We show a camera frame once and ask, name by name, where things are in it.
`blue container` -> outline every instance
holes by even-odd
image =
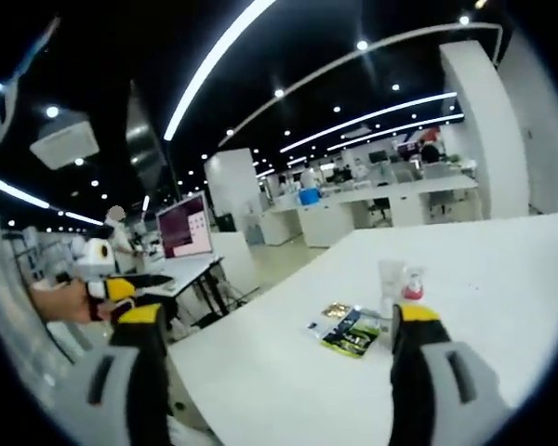
[[[299,192],[299,200],[304,206],[318,203],[320,201],[320,192],[318,191],[317,188],[302,189]]]

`desk leg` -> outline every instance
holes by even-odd
[[[196,279],[196,281],[194,283],[196,284],[196,286],[200,290],[201,295],[203,295],[203,299],[205,300],[205,302],[208,305],[211,312],[215,313],[215,309],[213,308],[213,304],[211,304],[211,300],[208,298],[208,293],[206,292],[205,286],[201,283],[200,278]]]
[[[213,299],[215,299],[215,302],[217,302],[217,305],[221,310],[221,314],[223,316],[227,316],[228,314],[230,314],[230,312],[227,310],[227,307],[225,307],[225,304],[223,303],[223,299],[221,299],[219,288],[217,287],[217,284],[215,283],[215,279],[211,275],[210,270],[205,273],[205,282],[208,285],[208,288],[211,290]]]

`round ceiling light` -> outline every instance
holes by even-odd
[[[58,109],[58,107],[54,107],[53,105],[51,107],[47,107],[46,108],[46,116],[48,118],[55,118],[56,116],[58,116],[60,114],[60,110]]]

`black ceiling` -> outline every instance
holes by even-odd
[[[130,80],[135,81],[153,127],[162,137],[206,52],[250,3],[130,1],[116,10],[101,10],[74,2],[61,8],[60,28],[21,81],[13,132],[0,147],[0,178],[56,206],[96,219],[102,219],[113,204],[130,207],[139,203],[144,190],[126,152]],[[480,11],[475,11],[473,4],[460,0],[277,0],[215,67],[172,141],[162,139],[183,182],[181,189],[202,188],[201,155],[217,151],[226,130],[272,98],[276,88],[287,88],[352,52],[361,39],[374,42],[417,28],[456,22],[469,12],[473,21],[502,23],[508,41],[511,27],[496,2],[488,2]],[[49,12],[48,8],[21,14],[9,25],[9,31],[16,37],[28,36],[33,26],[37,29],[47,23]],[[223,149],[257,148],[258,161],[267,159],[280,169],[289,155],[301,156],[311,148],[304,145],[279,154],[289,143],[369,112],[442,93],[438,46],[468,38],[478,39],[492,54],[496,39],[492,31],[438,33],[364,54],[274,104]],[[20,45],[20,39],[13,42]],[[398,92],[391,89],[394,83],[401,86]],[[43,110],[48,104],[89,116],[100,153],[87,159],[86,165],[52,172],[29,152],[36,127],[46,119]],[[333,112],[335,106],[341,107],[340,113]],[[380,122],[382,128],[406,125],[411,123],[411,112],[422,120],[440,116],[441,110],[442,104],[434,102],[382,116],[371,124]],[[291,131],[289,137],[284,136],[286,129]],[[316,145],[320,150],[339,143],[339,136],[322,138]],[[96,188],[89,184],[93,179],[100,182]],[[163,174],[162,185],[164,190],[156,203],[170,189],[168,172]],[[108,194],[107,200],[100,198],[102,193]],[[71,226],[70,219],[7,199],[4,194],[0,194],[0,206],[3,219],[13,218],[17,226]]]

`floor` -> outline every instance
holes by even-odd
[[[304,237],[299,236],[281,246],[250,246],[250,251],[260,281],[260,288],[249,296],[253,299],[308,265],[326,249],[309,248]]]

